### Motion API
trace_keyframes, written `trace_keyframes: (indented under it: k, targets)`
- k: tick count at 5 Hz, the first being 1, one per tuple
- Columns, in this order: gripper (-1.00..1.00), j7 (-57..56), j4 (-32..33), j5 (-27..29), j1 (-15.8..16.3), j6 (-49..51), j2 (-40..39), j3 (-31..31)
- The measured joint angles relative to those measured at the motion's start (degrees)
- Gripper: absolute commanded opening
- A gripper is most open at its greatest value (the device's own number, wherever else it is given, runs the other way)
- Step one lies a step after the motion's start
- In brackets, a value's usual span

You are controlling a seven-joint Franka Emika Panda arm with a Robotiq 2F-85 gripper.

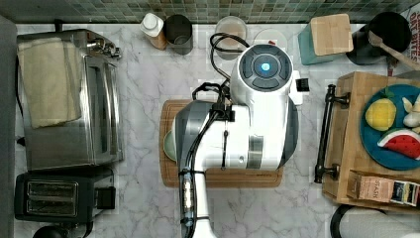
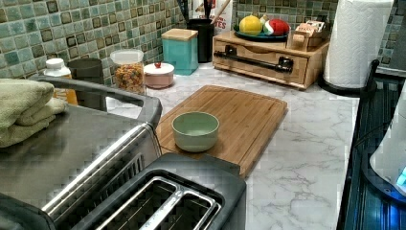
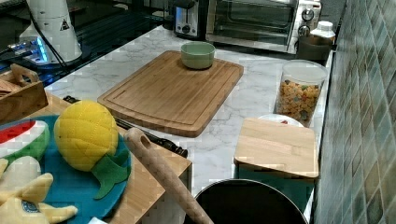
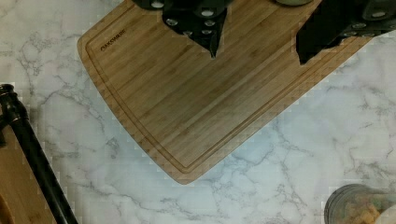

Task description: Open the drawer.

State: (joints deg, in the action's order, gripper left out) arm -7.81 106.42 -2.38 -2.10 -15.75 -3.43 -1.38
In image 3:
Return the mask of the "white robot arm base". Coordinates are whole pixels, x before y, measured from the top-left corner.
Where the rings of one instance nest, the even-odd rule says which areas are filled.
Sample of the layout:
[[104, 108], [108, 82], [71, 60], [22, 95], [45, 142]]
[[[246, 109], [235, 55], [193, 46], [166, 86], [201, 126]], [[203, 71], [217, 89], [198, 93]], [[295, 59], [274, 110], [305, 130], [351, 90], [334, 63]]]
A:
[[20, 41], [33, 41], [37, 53], [27, 60], [36, 65], [71, 63], [82, 55], [66, 0], [26, 0], [31, 24]]

